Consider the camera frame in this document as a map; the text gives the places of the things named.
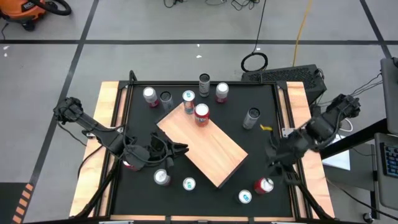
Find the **concrete floor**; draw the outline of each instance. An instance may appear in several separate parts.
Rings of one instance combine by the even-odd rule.
[[[235,11],[229,2],[208,6],[204,0],[188,0],[171,9],[161,0],[67,2],[72,15],[47,14],[34,32],[10,24],[4,31],[6,41],[0,41],[0,126],[9,127],[0,134],[6,149],[0,156],[0,182],[30,180],[40,150],[46,150],[44,138],[60,96],[79,98],[85,112],[93,115],[100,83],[126,80],[130,69],[139,80],[197,80],[203,72],[213,80],[240,80],[240,62],[254,44],[235,40],[255,40],[263,4]],[[382,38],[398,40],[392,19],[398,1],[365,3]],[[268,56],[268,68],[291,66],[306,5],[307,0],[267,1],[259,38],[276,41],[257,47]],[[300,45],[296,61],[323,69],[328,91],[322,101],[349,94],[375,77],[386,56],[381,45],[394,43],[377,38],[360,0],[314,0],[301,39],[322,40]],[[291,41],[278,44],[280,40]],[[398,55],[397,45],[387,47],[391,55]],[[253,69],[260,62],[253,58],[248,64]],[[354,132],[385,117],[381,86],[363,93],[360,102],[360,116],[351,120]],[[80,133],[77,125],[67,128]],[[47,149],[25,222],[64,219],[69,214],[84,148],[56,128]],[[342,187],[369,203],[369,192]],[[336,216],[360,222],[368,209],[333,186],[329,189]],[[379,223],[392,220],[382,216]]]

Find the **white paper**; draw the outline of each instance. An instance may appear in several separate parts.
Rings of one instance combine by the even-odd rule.
[[[337,142],[340,140],[340,136],[337,134],[335,137],[335,140],[331,142],[331,144]],[[349,164],[349,150],[346,150],[344,152],[341,152],[337,155],[334,155],[332,157],[329,157],[327,159],[322,160],[322,163],[327,166],[332,166],[344,170],[350,170],[351,166]]]

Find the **soda can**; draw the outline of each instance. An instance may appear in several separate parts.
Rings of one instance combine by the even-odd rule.
[[[216,88],[216,101],[224,103],[228,96],[229,87],[227,83],[219,83]]]
[[[195,122],[199,127],[204,127],[209,123],[209,107],[200,103],[195,107]]]
[[[210,76],[208,74],[201,74],[199,76],[199,95],[207,97],[210,92]]]
[[[257,108],[250,108],[250,110],[246,114],[246,117],[243,120],[243,127],[247,130],[252,129],[259,117],[260,110]]]
[[[248,190],[241,190],[238,193],[237,200],[241,204],[247,204],[251,201],[251,193]]]
[[[154,174],[154,180],[156,184],[167,186],[171,181],[171,177],[167,175],[165,169],[158,169]]]
[[[133,171],[138,171],[134,166],[130,165],[130,163],[128,163],[127,161],[123,161],[123,164],[124,164],[127,168],[129,168],[129,169],[131,169],[131,170],[133,170]]]
[[[162,102],[165,111],[170,111],[173,108],[173,97],[172,94],[164,91],[160,94],[160,101]]]
[[[154,108],[159,104],[156,96],[156,91],[152,87],[146,87],[143,91],[144,98],[150,107]]]
[[[187,177],[182,182],[182,187],[184,187],[184,189],[187,191],[192,191],[193,189],[195,189],[195,186],[196,186],[196,182],[195,182],[195,179],[193,179],[192,177]]]
[[[274,189],[274,182],[270,178],[261,178],[254,183],[254,191],[257,194],[265,194]]]
[[[195,99],[195,93],[191,90],[187,90],[182,93],[182,98],[184,99],[185,112],[187,114],[193,114],[193,111],[195,110],[195,104],[193,102]]]

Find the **wooden table frame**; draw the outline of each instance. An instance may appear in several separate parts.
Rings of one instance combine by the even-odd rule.
[[[283,124],[281,127],[298,127],[310,119],[310,112],[305,95],[303,83],[301,82],[287,82],[280,85],[279,100],[282,108]],[[125,107],[126,102],[131,100],[132,88],[124,88],[119,82],[103,82],[99,91],[98,101],[94,113],[94,119],[102,123],[104,126],[119,126],[126,122],[124,114],[128,114],[128,107]],[[84,158],[94,151],[99,146],[96,139],[89,139],[85,151]],[[105,149],[97,152],[91,159],[86,161],[80,172],[80,178],[76,186],[75,196],[70,211],[70,215],[76,215],[80,212],[86,203],[90,200],[92,195],[98,189],[101,177],[106,176],[113,164],[113,157],[105,151]],[[320,155],[308,151],[302,158],[303,174],[305,176],[306,184],[317,202],[327,212],[327,214],[334,217],[333,207],[330,200],[328,186],[326,183],[325,173],[323,171],[322,161]],[[105,216],[109,214],[110,208],[108,202],[111,201],[110,188],[113,187],[112,181],[105,190],[99,205],[99,209],[93,210],[90,216]],[[306,218],[307,214],[317,217],[315,212],[306,212],[306,203],[299,189],[295,189],[296,198],[298,200],[298,214],[294,213],[294,217]],[[280,221],[288,222],[294,221],[294,217],[256,217],[255,222]],[[111,215],[112,220],[152,220],[165,221],[166,216],[163,215]],[[248,222],[248,217],[197,217],[197,216],[171,216],[171,221],[234,221],[234,222]]]

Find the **shop vac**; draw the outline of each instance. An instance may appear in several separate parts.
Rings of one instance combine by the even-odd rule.
[[[65,9],[58,10],[58,2]],[[72,10],[64,0],[0,0],[0,17],[8,22],[16,22],[25,30],[33,31],[35,23],[44,17],[46,12],[67,16]]]

